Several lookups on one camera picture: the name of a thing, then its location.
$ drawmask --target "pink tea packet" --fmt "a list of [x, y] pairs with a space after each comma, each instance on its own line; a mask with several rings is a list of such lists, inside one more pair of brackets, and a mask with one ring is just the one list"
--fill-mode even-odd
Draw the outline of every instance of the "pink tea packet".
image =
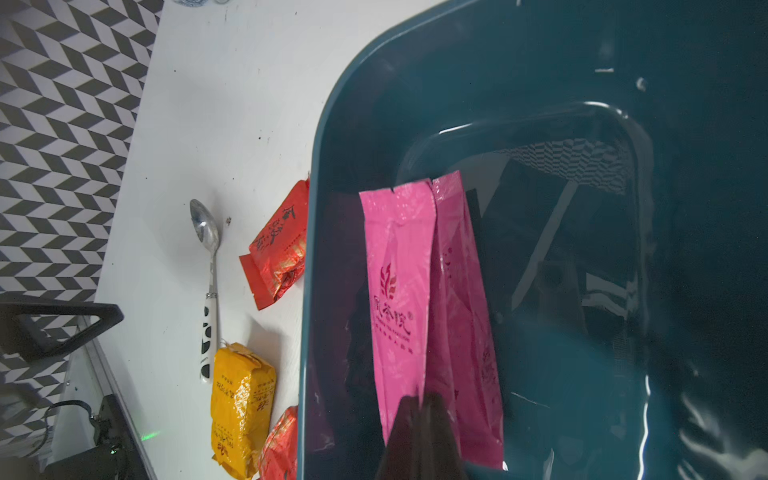
[[440, 268], [432, 285], [443, 283], [442, 303], [449, 331], [450, 363], [462, 458], [501, 468], [504, 461], [502, 393], [475, 234], [461, 174], [432, 182]]
[[435, 221], [435, 236], [432, 240], [432, 264], [430, 266], [429, 288], [429, 324], [427, 325], [427, 363], [425, 392], [439, 393], [445, 404], [449, 425], [453, 431], [456, 448], [461, 455], [460, 432], [456, 415], [456, 393], [449, 335], [452, 334], [449, 321], [448, 288], [450, 280], [445, 275], [445, 262], [442, 251], [451, 240], [445, 237], [439, 224], [445, 212], [445, 203], [441, 207], [435, 205], [437, 220]]
[[373, 370], [384, 442], [403, 396], [424, 398], [435, 199], [429, 180], [360, 193]]

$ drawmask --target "black and white patterned floor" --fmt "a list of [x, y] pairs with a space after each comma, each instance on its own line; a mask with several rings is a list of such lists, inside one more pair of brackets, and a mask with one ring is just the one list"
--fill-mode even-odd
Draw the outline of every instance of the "black and white patterned floor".
[[[162, 0], [0, 1], [0, 290], [92, 300], [131, 146]], [[71, 317], [41, 317], [52, 338]], [[0, 429], [37, 439], [67, 360], [0, 359], [43, 398]]]

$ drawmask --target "dark teal tray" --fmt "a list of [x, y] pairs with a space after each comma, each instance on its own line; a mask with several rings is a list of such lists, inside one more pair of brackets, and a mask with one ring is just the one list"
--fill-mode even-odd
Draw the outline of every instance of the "dark teal tray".
[[768, 458], [766, 5], [446, 2], [355, 58], [313, 151], [300, 480], [368, 480], [383, 449], [357, 193], [457, 168], [498, 476], [725, 478]]

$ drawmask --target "red tea packet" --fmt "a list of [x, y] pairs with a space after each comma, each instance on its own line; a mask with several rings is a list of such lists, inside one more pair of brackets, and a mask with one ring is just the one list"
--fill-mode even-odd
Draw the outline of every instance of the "red tea packet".
[[288, 407], [266, 437], [261, 451], [262, 480], [296, 480], [296, 450], [299, 445], [299, 408]]
[[272, 305], [304, 274], [310, 181], [299, 180], [240, 257], [256, 307]]

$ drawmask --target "spoon bowl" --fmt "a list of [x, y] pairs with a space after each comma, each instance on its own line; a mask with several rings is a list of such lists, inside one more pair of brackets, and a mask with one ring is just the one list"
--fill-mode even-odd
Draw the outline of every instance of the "spoon bowl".
[[216, 226], [214, 216], [205, 205], [195, 199], [190, 201], [190, 215], [197, 239], [211, 255], [214, 255], [216, 250], [219, 250], [219, 228]]

